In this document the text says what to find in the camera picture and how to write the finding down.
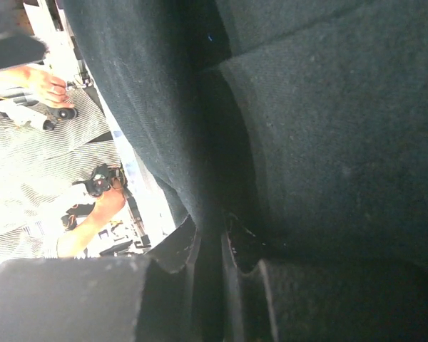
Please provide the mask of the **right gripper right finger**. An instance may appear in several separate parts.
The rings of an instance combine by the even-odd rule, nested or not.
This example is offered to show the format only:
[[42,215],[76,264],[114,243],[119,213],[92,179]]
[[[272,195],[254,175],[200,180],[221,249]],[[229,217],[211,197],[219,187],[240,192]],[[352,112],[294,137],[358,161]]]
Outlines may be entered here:
[[221,236],[226,341],[270,341],[268,305],[260,273],[263,246],[233,214]]

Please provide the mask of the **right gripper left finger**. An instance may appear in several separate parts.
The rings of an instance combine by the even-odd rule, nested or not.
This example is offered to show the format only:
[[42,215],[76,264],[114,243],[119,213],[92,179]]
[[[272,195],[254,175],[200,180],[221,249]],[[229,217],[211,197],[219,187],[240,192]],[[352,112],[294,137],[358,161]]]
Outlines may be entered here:
[[151,341],[195,341],[195,262],[200,239],[191,217],[151,250],[148,334]]

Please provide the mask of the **black t shirt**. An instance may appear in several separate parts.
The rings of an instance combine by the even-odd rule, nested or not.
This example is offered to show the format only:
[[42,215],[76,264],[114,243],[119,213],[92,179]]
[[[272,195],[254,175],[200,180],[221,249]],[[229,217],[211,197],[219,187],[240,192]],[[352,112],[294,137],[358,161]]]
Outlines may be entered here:
[[221,236],[263,246],[270,341],[428,341],[428,1],[66,1],[125,137],[191,217],[197,339]]

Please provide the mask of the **operator lower hand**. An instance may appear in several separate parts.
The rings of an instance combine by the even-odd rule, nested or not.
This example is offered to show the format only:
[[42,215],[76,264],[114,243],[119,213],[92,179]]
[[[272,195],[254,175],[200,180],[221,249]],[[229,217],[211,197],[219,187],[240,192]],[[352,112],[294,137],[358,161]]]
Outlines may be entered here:
[[110,221],[125,206],[126,198],[121,181],[115,177],[111,189],[96,200],[92,214],[98,222]]

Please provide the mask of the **operator upper hand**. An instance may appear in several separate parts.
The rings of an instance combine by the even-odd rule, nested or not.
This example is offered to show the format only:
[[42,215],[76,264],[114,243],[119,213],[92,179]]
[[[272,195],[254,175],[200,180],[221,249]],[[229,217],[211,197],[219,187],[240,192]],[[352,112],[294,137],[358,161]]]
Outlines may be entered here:
[[24,87],[30,89],[37,98],[50,108],[73,108],[69,102],[66,82],[47,71],[24,67]]

